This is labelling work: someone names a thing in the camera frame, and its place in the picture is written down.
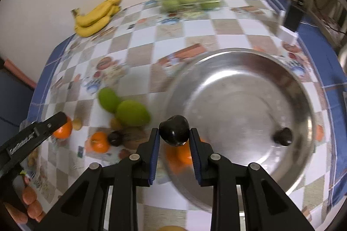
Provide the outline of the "person's left hand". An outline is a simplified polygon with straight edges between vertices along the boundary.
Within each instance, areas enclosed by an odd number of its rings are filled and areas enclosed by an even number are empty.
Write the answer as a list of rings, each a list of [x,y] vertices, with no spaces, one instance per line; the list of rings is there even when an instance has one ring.
[[[40,202],[37,200],[37,194],[33,188],[27,186],[23,189],[22,199],[26,204],[26,213],[21,212],[9,203],[5,203],[5,208],[17,224],[26,224],[28,218],[35,219],[38,223],[45,216]]]

